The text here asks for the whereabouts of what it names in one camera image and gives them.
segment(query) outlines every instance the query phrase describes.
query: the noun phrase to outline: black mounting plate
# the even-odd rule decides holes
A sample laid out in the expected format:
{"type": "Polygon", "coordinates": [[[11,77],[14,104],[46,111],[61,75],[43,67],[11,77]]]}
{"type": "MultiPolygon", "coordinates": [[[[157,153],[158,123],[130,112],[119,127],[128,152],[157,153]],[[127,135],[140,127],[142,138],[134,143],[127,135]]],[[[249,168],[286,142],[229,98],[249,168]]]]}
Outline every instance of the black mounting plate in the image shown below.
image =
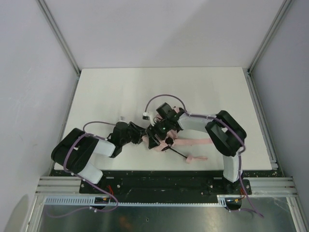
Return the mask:
{"type": "MultiPolygon", "coordinates": [[[[228,194],[223,179],[213,177],[184,176],[108,176],[97,184],[109,191],[112,187],[115,197],[122,203],[218,203],[217,195],[240,195],[240,188],[228,194]]],[[[243,180],[249,195],[252,194],[249,180],[243,180]]],[[[102,194],[82,181],[82,194],[102,194]]]]}

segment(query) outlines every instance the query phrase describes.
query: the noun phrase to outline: white board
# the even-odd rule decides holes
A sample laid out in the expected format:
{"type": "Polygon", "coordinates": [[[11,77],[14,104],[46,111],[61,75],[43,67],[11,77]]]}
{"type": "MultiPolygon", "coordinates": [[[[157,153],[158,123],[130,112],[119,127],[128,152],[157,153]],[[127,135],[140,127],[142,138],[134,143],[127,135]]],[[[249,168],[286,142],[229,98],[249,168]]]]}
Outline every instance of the white board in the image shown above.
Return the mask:
{"type": "MultiPolygon", "coordinates": [[[[64,135],[73,128],[82,128],[89,121],[116,123],[120,116],[142,127],[148,100],[158,94],[173,94],[181,98],[187,110],[199,114],[215,114],[227,110],[246,130],[247,151],[243,154],[243,169],[270,170],[271,165],[258,124],[242,68],[128,68],[84,69],[73,100],[64,135]]],[[[162,103],[181,106],[173,98],[155,99],[149,111],[162,103]]],[[[108,136],[112,126],[93,124],[87,132],[108,136]]],[[[181,131],[185,138],[209,138],[197,131],[181,131]]],[[[222,155],[214,145],[175,147],[184,154],[204,155],[207,161],[187,164],[172,151],[155,152],[146,144],[128,144],[116,158],[93,155],[91,162],[102,170],[221,170],[222,155]]]]}

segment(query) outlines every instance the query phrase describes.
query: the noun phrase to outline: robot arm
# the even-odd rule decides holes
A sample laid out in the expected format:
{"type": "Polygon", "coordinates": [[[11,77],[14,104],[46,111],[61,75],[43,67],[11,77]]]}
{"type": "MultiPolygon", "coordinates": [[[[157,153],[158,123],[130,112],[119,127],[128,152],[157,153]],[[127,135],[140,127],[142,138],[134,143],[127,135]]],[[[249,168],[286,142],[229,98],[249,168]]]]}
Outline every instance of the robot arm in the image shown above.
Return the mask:
{"type": "Polygon", "coordinates": [[[159,145],[157,137],[161,140],[165,139],[169,130],[197,130],[208,133],[218,151],[223,154],[224,178],[232,183],[238,180],[239,159],[236,154],[241,144],[231,131],[223,131],[225,126],[220,121],[231,128],[242,141],[247,134],[227,111],[208,116],[188,114],[183,109],[176,113],[167,103],[164,103],[157,108],[157,112],[162,120],[146,129],[149,149],[159,145]]]}
{"type": "Polygon", "coordinates": [[[157,112],[162,120],[154,125],[145,129],[132,122],[121,121],[114,127],[110,138],[105,140],[92,134],[85,136],[84,131],[75,128],[53,150],[52,160],[64,165],[67,154],[70,153],[67,169],[96,184],[103,174],[89,162],[93,153],[114,158],[122,151],[124,145],[130,142],[140,144],[145,135],[149,138],[149,149],[151,149],[160,145],[158,138],[164,140],[170,130],[197,130],[208,133],[218,151],[223,154],[224,178],[231,183],[239,179],[239,159],[236,153],[241,144],[230,131],[222,130],[224,126],[218,120],[214,120],[216,118],[224,122],[244,141],[246,132],[228,112],[220,111],[215,116],[189,115],[183,109],[176,112],[167,103],[158,107],[157,112]],[[72,149],[75,141],[82,136],[83,138],[72,149]]]}

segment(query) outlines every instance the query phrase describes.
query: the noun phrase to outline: gray wall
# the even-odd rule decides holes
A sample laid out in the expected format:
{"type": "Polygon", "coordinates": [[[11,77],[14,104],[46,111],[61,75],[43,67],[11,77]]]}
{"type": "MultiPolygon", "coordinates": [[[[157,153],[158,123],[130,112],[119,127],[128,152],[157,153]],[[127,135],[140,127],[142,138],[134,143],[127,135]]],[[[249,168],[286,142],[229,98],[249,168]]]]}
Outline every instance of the gray wall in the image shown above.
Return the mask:
{"type": "Polygon", "coordinates": [[[278,157],[309,217],[309,1],[297,0],[253,72],[278,157]]]}
{"type": "Polygon", "coordinates": [[[248,67],[283,0],[46,0],[80,68],[248,67]]]}
{"type": "Polygon", "coordinates": [[[51,163],[76,77],[36,1],[2,0],[0,18],[0,231],[17,232],[51,163]]]}

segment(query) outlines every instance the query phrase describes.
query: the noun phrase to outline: pink object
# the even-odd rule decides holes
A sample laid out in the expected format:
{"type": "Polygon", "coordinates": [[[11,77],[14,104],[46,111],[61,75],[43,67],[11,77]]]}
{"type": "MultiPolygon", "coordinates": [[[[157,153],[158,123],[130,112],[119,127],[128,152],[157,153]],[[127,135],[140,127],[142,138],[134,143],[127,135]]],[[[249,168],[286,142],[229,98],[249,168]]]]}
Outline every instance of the pink object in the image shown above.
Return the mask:
{"type": "Polygon", "coordinates": [[[207,160],[208,158],[206,156],[197,156],[197,157],[194,157],[194,156],[191,156],[189,155],[188,158],[186,159],[186,162],[187,163],[191,163],[192,160],[201,160],[201,161],[205,161],[207,160]]]}
{"type": "MultiPolygon", "coordinates": [[[[179,111],[179,108],[174,108],[174,110],[176,112],[179,111]]],[[[174,147],[175,145],[186,145],[186,146],[189,146],[189,145],[198,145],[198,144],[212,144],[212,140],[210,138],[208,139],[179,139],[178,138],[178,135],[177,135],[177,132],[175,130],[170,130],[169,132],[167,132],[167,136],[165,139],[167,138],[172,138],[174,143],[172,144],[172,147],[174,147]]],[[[148,137],[145,135],[142,137],[142,140],[146,143],[146,144],[149,144],[149,139],[148,137]]],[[[160,140],[158,139],[159,142],[160,142],[160,145],[155,147],[154,150],[155,151],[162,151],[164,148],[166,148],[167,146],[170,146],[168,145],[165,140],[160,140]]],[[[192,160],[207,160],[208,158],[205,157],[205,156],[198,156],[198,157],[194,157],[192,155],[189,155],[186,162],[187,163],[190,163],[192,160]]]]}

